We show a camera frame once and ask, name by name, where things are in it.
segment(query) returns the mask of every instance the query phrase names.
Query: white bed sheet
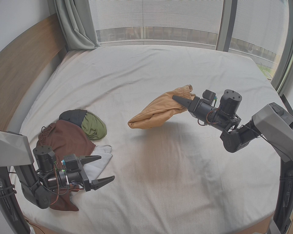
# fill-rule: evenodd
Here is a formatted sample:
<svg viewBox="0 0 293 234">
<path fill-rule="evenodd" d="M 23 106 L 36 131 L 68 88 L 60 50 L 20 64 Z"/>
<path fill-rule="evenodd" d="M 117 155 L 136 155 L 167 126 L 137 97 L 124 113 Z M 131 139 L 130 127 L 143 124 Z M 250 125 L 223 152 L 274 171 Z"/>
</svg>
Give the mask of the white bed sheet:
<svg viewBox="0 0 293 234">
<path fill-rule="evenodd" d="M 162 127 L 130 129 L 128 120 L 166 91 L 191 84 L 220 98 L 239 92 L 247 123 L 270 102 L 282 105 L 255 63 L 246 57 L 191 47 L 114 46 L 67 54 L 25 119 L 21 134 L 35 147 L 42 126 L 63 111 L 86 109 L 112 146 L 99 178 L 115 180 L 72 198 L 78 212 L 41 210 L 12 180 L 24 215 L 59 233 L 234 233 L 271 215 L 277 201 L 280 158 L 263 139 L 234 154 L 220 131 L 199 126 L 188 112 Z"/>
</svg>

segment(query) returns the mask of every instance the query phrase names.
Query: clothing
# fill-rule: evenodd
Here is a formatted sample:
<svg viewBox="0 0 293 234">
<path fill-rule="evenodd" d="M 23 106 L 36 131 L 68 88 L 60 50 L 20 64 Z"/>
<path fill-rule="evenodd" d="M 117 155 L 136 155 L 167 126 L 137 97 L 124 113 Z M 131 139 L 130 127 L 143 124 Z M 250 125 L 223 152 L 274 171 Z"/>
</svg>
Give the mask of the clothing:
<svg viewBox="0 0 293 234">
<path fill-rule="evenodd" d="M 57 168 L 62 168 L 61 160 L 69 154 L 76 156 L 90 155 L 95 148 L 93 144 L 83 132 L 83 130 L 68 121 L 57 120 L 56 123 L 51 123 L 39 134 L 38 145 L 49 145 L 57 154 Z M 55 201 L 56 195 L 51 195 L 51 202 Z M 60 195 L 58 201 L 50 206 L 55 210 L 63 211 L 78 211 L 78 208 L 70 201 L 69 193 Z"/>
<path fill-rule="evenodd" d="M 91 112 L 87 112 L 81 124 L 81 129 L 92 141 L 100 140 L 107 134 L 104 122 Z"/>
<path fill-rule="evenodd" d="M 92 140 L 100 140 L 107 134 L 104 122 L 95 114 L 86 110 L 69 110 L 63 112 L 59 119 L 66 120 L 81 127 L 87 137 Z"/>
<path fill-rule="evenodd" d="M 148 104 L 141 113 L 129 120 L 128 126 L 131 128 L 148 129 L 163 125 L 173 115 L 187 110 L 187 108 L 174 101 L 172 96 L 176 95 L 193 100 L 195 94 L 190 93 L 192 90 L 191 85 L 185 85 L 162 94 Z"/>
</svg>

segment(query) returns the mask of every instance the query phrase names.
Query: green garment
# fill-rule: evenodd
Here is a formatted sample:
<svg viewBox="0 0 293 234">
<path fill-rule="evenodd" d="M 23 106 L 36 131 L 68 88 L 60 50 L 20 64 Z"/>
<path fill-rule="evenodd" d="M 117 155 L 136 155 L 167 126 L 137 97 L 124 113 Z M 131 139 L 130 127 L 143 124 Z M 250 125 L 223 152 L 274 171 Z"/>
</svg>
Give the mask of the green garment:
<svg viewBox="0 0 293 234">
<path fill-rule="evenodd" d="M 81 123 L 81 128 L 92 141 L 100 140 L 107 134 L 107 128 L 104 122 L 91 112 L 86 113 Z"/>
</svg>

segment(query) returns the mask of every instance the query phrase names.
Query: wooden headboard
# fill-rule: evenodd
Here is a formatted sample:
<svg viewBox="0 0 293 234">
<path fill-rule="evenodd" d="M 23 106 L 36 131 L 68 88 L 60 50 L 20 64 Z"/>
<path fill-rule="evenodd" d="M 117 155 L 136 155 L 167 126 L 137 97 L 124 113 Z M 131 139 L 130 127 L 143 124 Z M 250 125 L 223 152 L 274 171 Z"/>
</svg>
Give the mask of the wooden headboard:
<svg viewBox="0 0 293 234">
<path fill-rule="evenodd" d="M 54 14 L 23 32 L 0 52 L 0 130 L 7 129 L 28 88 L 65 45 Z"/>
</svg>

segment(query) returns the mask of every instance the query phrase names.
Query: gray-green curtain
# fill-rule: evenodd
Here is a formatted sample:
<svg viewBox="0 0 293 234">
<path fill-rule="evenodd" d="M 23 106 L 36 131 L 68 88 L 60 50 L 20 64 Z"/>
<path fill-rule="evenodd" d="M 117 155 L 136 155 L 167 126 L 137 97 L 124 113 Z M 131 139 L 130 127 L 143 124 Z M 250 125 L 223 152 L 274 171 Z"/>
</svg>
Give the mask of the gray-green curtain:
<svg viewBox="0 0 293 234">
<path fill-rule="evenodd" d="M 100 46 L 88 0 L 54 0 L 68 49 L 95 49 Z"/>
</svg>

